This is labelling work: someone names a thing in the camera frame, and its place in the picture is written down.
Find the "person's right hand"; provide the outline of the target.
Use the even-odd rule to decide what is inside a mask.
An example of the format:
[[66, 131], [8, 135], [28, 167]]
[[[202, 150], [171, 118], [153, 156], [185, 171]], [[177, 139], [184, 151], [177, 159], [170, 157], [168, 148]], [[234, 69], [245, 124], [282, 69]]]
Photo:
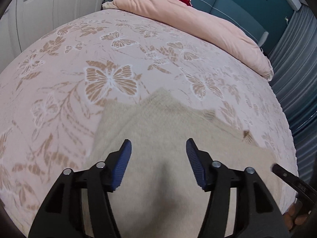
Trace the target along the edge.
[[284, 223], [289, 231], [292, 230], [295, 226], [302, 225], [308, 218], [308, 213], [300, 214], [302, 207], [303, 204], [299, 200], [297, 200], [283, 214]]

